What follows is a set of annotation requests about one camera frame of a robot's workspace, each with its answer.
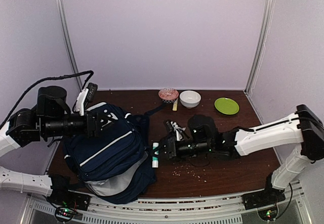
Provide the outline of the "white green glue stick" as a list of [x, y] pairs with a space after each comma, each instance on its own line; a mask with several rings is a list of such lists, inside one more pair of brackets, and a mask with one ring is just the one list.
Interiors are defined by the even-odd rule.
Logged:
[[158, 147], [159, 147], [159, 143], [153, 143], [152, 168], [158, 168], [158, 150], [156, 151]]

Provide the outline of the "navy blue student backpack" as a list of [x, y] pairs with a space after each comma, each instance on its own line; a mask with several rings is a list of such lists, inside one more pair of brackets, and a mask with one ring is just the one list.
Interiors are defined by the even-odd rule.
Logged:
[[118, 119], [102, 135], [94, 138], [78, 135], [63, 142], [67, 166], [78, 182], [70, 190], [87, 188], [92, 194], [112, 204], [128, 204], [144, 194], [156, 182], [148, 143], [150, 116], [164, 104], [143, 115], [106, 102], [88, 110]]

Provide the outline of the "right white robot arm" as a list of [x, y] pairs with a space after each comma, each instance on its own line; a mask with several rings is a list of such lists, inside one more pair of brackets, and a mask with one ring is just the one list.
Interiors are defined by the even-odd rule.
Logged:
[[200, 154], [212, 154], [223, 159], [237, 159], [251, 153], [282, 145], [295, 148], [278, 169], [266, 180], [260, 201], [271, 204], [289, 183], [308, 165], [323, 159], [323, 122], [304, 104], [288, 116], [251, 128], [237, 126], [218, 131], [214, 119], [202, 114], [193, 115], [187, 123], [190, 133], [176, 122], [164, 122], [168, 134], [151, 153], [165, 150], [169, 159], [182, 159]]

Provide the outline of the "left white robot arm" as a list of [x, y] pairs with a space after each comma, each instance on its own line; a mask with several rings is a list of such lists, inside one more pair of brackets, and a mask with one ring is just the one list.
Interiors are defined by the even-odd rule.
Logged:
[[[85, 135], [97, 137], [115, 119], [85, 110], [93, 101], [97, 85], [84, 83], [75, 109], [66, 104], [67, 91], [56, 85], [38, 89], [36, 105], [19, 111], [13, 108], [1, 123], [1, 155], [48, 138]], [[61, 175], [33, 175], [1, 167], [1, 189], [52, 196], [62, 206], [73, 201], [69, 178]]]

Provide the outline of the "yellow highlighter marker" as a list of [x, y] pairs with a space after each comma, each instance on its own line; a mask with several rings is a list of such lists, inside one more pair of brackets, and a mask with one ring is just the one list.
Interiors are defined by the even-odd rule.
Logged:
[[173, 111], [177, 111], [178, 109], [178, 99], [176, 99], [174, 102], [173, 102], [173, 107], [172, 107], [172, 110]]

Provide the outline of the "red patterned small bowl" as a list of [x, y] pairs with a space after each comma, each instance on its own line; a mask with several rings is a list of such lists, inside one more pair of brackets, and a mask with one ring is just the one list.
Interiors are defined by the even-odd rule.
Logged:
[[174, 103], [177, 98], [179, 97], [179, 92], [171, 87], [162, 88], [158, 92], [159, 98], [162, 100], [163, 103], [169, 104]]

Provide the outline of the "white ceramic bowl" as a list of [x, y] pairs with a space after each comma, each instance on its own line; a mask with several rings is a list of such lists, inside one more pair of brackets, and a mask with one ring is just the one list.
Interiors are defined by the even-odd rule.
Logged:
[[179, 95], [179, 99], [180, 99], [180, 103], [184, 107], [191, 109], [199, 105], [201, 101], [201, 95], [196, 91], [187, 90], [187, 91], [183, 91]]

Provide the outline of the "green plate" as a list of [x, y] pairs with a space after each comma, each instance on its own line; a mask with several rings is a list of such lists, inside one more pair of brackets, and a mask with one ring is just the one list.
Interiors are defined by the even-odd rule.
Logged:
[[225, 115], [235, 115], [239, 112], [238, 103], [230, 98], [218, 98], [214, 102], [217, 111]]

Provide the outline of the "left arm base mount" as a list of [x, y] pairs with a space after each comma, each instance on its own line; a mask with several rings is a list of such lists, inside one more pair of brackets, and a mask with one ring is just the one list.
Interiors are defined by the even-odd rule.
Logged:
[[79, 210], [87, 211], [91, 196], [65, 190], [53, 190], [50, 196], [44, 196], [54, 207], [54, 217], [58, 222], [71, 221]]

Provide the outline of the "front aluminium rail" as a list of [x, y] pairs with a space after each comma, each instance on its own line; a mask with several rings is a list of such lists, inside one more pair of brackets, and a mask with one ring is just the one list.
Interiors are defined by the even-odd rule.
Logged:
[[299, 181], [286, 188], [286, 199], [277, 204], [246, 209], [242, 193], [192, 198], [142, 198], [114, 205], [95, 196], [87, 210], [80, 210], [70, 223], [265, 223], [267, 210], [278, 210], [275, 223], [313, 223]]

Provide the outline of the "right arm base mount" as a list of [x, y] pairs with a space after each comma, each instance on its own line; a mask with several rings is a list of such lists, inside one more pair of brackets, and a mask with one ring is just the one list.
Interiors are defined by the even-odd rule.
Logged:
[[264, 189], [242, 195], [245, 210], [257, 209], [263, 221], [274, 221], [278, 216], [278, 202], [286, 199], [284, 190]]

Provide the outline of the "left aluminium frame post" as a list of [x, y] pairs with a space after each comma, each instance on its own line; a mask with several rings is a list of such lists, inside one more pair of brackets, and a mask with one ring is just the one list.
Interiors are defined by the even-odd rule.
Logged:
[[62, 28], [63, 37], [64, 37], [63, 41], [64, 41], [65, 48], [67, 51], [68, 60], [69, 60], [72, 72], [74, 74], [76, 74], [76, 73], [79, 73], [79, 69], [76, 64], [75, 55], [74, 55], [74, 51], [73, 51], [73, 47], [72, 47], [72, 43], [71, 43], [70, 34], [69, 34], [68, 23], [67, 23], [65, 7], [64, 7], [64, 1], [56, 0], [56, 4], [57, 4], [57, 8], [58, 8], [59, 17], [60, 17], [60, 23], [61, 23], [61, 28]]

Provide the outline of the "aluminium frame post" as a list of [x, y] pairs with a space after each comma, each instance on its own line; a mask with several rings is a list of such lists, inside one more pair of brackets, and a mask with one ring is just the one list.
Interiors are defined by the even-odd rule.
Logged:
[[67, 51], [68, 60], [69, 60], [72, 72], [74, 74], [76, 74], [76, 73], [79, 73], [79, 69], [76, 64], [75, 55], [74, 55], [74, 51], [73, 51], [73, 47], [72, 47], [72, 43], [71, 43], [70, 34], [69, 34], [68, 23], [67, 23], [65, 7], [64, 7], [64, 1], [56, 0], [56, 4], [57, 4], [57, 8], [58, 8], [59, 17], [60, 17], [60, 23], [61, 23], [61, 28], [62, 28], [63, 37], [64, 37], [63, 41], [64, 41], [65, 48]]
[[270, 30], [270, 24], [273, 14], [273, 8], [274, 8], [275, 0], [265, 0], [265, 6], [264, 6], [264, 12], [263, 12], [263, 18], [259, 33], [259, 38], [257, 42], [257, 48], [254, 55], [252, 67], [250, 70], [248, 82], [245, 88], [245, 93], [248, 96], [252, 95], [253, 88], [255, 87], [257, 77], [259, 74], [259, 70], [261, 68], [262, 59], [265, 52], [265, 44], [267, 35]]

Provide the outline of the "right aluminium frame post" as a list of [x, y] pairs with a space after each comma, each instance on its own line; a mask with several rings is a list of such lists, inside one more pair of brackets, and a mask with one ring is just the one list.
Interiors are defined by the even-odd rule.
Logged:
[[248, 96], [252, 95], [253, 88], [255, 87], [257, 77], [259, 74], [259, 70], [261, 68], [262, 59], [265, 52], [265, 44], [267, 35], [270, 30], [270, 24], [273, 14], [273, 8], [274, 8], [275, 0], [265, 0], [265, 6], [264, 6], [264, 12], [263, 12], [263, 18], [259, 33], [259, 38], [257, 42], [257, 48], [254, 55], [252, 67], [250, 70], [248, 82], [245, 88], [245, 93]]

